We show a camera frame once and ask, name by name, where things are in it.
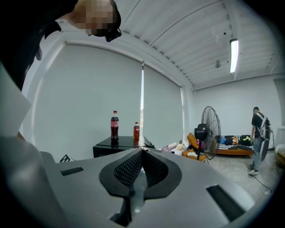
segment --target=fan stand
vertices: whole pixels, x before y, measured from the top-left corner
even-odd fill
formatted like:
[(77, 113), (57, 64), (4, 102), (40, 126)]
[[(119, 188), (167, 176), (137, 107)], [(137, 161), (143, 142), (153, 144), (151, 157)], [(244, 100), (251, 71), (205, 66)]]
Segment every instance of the fan stand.
[(199, 148), (198, 148), (198, 154), (197, 154), (197, 160), (198, 161), (199, 161), (200, 152), (201, 152), (201, 145), (202, 145), (202, 140), (199, 139)]

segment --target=man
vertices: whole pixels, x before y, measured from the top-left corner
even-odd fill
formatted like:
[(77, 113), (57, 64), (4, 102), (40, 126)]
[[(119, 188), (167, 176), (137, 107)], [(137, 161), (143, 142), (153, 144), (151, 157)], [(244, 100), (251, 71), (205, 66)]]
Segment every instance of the man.
[(25, 0), (1, 3), (0, 60), (12, 80), (22, 90), (34, 58), (41, 59), (40, 41), (61, 31), (56, 19), (65, 19), (89, 35), (119, 37), (121, 17), (114, 0)]
[(261, 149), (261, 144), (263, 142), (263, 138), (260, 136), (259, 129), (262, 124), (262, 119), (264, 115), (259, 111), (258, 107), (254, 107), (253, 109), (253, 117), (252, 117), (252, 131), (251, 131), (251, 142), (253, 141), (253, 161), (250, 165), (251, 169), (248, 170), (249, 175), (257, 175), (258, 167), (259, 167), (259, 153)]

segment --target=soda bottle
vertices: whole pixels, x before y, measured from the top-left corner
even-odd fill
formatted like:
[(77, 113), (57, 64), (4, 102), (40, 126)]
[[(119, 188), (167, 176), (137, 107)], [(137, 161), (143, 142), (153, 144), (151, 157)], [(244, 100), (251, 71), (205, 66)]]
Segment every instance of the soda bottle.
[(139, 125), (138, 125), (138, 122), (136, 122), (134, 126), (134, 139), (138, 139), (138, 138), (139, 138)]
[(112, 142), (116, 142), (119, 140), (118, 130), (119, 130), (119, 118), (117, 117), (117, 111), (114, 111), (113, 116), (111, 118), (111, 141)]

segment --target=rectangular slot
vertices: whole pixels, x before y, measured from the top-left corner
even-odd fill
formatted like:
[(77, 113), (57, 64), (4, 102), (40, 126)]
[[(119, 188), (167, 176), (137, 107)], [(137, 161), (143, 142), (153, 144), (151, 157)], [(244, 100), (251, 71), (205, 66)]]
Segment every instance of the rectangular slot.
[(62, 170), (61, 171), (61, 174), (63, 176), (67, 176), (67, 175), (71, 175), (71, 174), (74, 174), (74, 173), (78, 173), (78, 172), (81, 172), (83, 171), (84, 169), (82, 167), (75, 167), (75, 168), (72, 168), (72, 169), (66, 169), (66, 170)]
[(231, 222), (245, 213), (219, 185), (210, 186), (206, 190)]

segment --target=jeans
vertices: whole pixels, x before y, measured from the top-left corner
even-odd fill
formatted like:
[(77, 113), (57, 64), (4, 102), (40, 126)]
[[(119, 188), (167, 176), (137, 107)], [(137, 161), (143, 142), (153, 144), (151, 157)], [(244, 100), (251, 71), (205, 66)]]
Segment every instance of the jeans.
[(259, 167), (259, 153), (260, 148), (263, 142), (262, 137), (255, 138), (253, 141), (253, 163), (252, 166), (254, 166), (254, 170), (258, 170)]

